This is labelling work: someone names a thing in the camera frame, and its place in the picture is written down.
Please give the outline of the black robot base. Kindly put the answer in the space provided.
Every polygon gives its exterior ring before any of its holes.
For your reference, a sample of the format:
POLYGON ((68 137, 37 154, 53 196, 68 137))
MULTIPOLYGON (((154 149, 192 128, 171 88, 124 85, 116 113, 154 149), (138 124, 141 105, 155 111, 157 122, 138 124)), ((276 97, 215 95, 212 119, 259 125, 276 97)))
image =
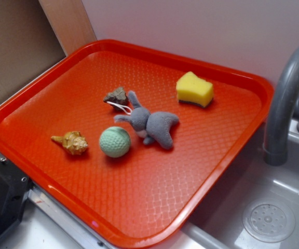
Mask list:
POLYGON ((0 159, 0 240, 22 222, 31 185, 30 177, 13 162, 0 159))

